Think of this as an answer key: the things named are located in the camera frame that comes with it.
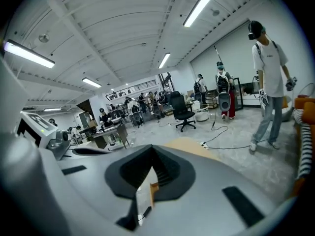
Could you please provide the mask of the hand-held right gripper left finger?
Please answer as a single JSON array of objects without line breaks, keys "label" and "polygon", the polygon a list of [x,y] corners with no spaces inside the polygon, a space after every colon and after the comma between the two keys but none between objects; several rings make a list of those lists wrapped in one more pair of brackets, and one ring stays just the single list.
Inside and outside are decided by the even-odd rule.
[{"label": "hand-held right gripper left finger", "polygon": [[154,236],[154,214],[138,222],[136,188],[119,197],[107,184],[106,170],[114,162],[135,156],[151,146],[79,159],[56,161],[40,150],[43,172],[67,228],[55,236]]}]

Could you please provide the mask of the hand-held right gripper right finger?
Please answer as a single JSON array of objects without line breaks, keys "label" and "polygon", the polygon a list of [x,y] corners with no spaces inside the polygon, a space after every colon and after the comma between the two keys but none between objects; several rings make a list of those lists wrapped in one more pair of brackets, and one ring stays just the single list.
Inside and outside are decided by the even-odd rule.
[{"label": "hand-held right gripper right finger", "polygon": [[181,197],[156,202],[137,236],[267,236],[295,198],[276,205],[254,182],[224,163],[167,148],[192,164],[194,183]]}]

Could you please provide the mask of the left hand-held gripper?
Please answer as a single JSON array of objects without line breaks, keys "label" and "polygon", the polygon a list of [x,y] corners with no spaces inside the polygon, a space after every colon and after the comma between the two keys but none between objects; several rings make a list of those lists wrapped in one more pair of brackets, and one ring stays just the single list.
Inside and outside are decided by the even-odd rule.
[{"label": "left hand-held gripper", "polygon": [[[38,148],[50,150],[56,160],[61,160],[70,146],[68,133],[58,129],[38,114],[21,112],[20,117],[20,123],[16,131],[17,135],[34,142]],[[72,152],[79,156],[97,156],[111,153],[106,150],[108,150],[107,146],[100,148],[95,141],[89,141],[78,145]]]}]

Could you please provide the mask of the wooden coffee table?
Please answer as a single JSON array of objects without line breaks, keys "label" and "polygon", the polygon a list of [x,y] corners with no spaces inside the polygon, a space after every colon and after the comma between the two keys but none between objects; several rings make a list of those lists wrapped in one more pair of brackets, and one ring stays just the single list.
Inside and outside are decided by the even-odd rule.
[{"label": "wooden coffee table", "polygon": [[220,161],[220,159],[217,156],[215,156],[211,151],[207,150],[200,143],[189,137],[179,137],[164,144],[163,146],[181,150],[197,156]]}]

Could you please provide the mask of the wooden work desk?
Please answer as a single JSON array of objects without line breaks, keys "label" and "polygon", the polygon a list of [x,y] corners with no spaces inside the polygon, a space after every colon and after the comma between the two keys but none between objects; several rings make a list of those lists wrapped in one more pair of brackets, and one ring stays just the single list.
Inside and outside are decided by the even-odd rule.
[{"label": "wooden work desk", "polygon": [[114,151],[121,148],[127,149],[127,145],[129,145],[127,136],[126,126],[118,124],[96,132],[88,137],[87,140],[92,142],[97,148],[105,151]]}]

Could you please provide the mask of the white round stool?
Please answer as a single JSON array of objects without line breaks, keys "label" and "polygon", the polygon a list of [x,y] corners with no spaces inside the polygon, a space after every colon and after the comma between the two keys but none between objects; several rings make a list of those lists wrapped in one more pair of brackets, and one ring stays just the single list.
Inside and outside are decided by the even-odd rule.
[{"label": "white round stool", "polygon": [[209,119],[209,105],[208,104],[200,105],[200,108],[196,110],[195,119],[197,122],[203,122]]}]

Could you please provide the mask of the black office chair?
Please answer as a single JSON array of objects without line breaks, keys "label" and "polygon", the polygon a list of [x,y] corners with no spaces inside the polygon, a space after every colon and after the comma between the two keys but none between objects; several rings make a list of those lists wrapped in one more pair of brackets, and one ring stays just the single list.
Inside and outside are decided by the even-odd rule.
[{"label": "black office chair", "polygon": [[196,123],[196,121],[189,121],[190,118],[194,117],[195,113],[187,109],[185,99],[182,94],[180,94],[178,91],[172,92],[170,94],[170,105],[173,108],[174,118],[176,120],[182,121],[182,123],[175,125],[176,128],[180,126],[181,132],[183,132],[185,126],[191,126],[193,129],[196,129],[196,126],[192,124]]}]

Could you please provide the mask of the black white striped blanket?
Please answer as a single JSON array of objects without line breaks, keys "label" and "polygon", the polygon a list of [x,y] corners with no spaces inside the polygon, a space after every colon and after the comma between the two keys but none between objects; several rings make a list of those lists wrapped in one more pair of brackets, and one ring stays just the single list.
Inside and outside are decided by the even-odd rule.
[{"label": "black white striped blanket", "polygon": [[311,173],[313,162],[313,142],[311,125],[302,122],[302,109],[295,109],[293,111],[293,118],[295,123],[300,127],[300,159],[296,179],[305,178]]}]

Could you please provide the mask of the glass cabinet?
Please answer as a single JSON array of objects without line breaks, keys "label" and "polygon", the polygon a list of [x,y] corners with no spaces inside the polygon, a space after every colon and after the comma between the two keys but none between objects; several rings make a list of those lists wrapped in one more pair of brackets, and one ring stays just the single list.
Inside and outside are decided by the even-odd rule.
[{"label": "glass cabinet", "polygon": [[235,111],[243,109],[243,93],[240,80],[238,77],[233,78],[234,97],[235,97]]}]

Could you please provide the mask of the orange cushion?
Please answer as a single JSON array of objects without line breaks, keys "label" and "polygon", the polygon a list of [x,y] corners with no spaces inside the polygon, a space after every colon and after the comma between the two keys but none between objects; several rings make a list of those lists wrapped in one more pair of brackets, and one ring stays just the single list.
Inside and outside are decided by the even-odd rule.
[{"label": "orange cushion", "polygon": [[309,125],[315,125],[315,103],[306,102],[304,104],[302,121]]}]

